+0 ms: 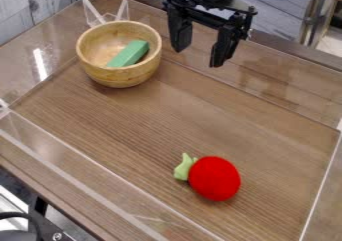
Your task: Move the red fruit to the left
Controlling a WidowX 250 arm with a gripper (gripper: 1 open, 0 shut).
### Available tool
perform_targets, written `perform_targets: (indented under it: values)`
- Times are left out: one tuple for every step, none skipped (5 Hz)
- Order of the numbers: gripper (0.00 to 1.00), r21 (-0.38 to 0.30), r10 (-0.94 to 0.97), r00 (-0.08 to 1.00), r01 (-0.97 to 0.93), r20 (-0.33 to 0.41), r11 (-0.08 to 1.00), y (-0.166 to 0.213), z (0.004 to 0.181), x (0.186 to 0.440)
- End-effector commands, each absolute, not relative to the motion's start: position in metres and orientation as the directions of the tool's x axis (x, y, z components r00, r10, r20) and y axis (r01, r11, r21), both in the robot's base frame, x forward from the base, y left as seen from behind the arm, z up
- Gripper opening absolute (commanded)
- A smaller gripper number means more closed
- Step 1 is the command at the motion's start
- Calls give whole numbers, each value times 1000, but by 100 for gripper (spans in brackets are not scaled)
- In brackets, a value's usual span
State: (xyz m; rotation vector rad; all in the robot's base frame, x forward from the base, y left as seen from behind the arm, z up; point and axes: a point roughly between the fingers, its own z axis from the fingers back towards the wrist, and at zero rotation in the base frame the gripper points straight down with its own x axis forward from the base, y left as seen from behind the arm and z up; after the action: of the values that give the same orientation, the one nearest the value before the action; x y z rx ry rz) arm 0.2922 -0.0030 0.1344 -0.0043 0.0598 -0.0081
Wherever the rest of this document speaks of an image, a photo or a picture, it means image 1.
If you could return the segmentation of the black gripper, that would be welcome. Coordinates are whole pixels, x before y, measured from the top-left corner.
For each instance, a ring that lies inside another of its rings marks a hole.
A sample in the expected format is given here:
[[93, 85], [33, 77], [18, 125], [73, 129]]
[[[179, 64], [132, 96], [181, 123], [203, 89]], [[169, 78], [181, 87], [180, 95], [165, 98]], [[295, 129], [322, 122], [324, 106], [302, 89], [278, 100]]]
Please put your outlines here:
[[255, 7], [242, 0], [165, 0], [165, 4], [176, 7], [167, 10], [169, 41], [176, 52], [191, 44], [192, 21], [212, 28], [227, 24], [218, 30], [210, 58], [210, 66], [220, 67], [234, 55], [239, 35], [242, 39], [248, 37], [252, 18], [258, 14]]

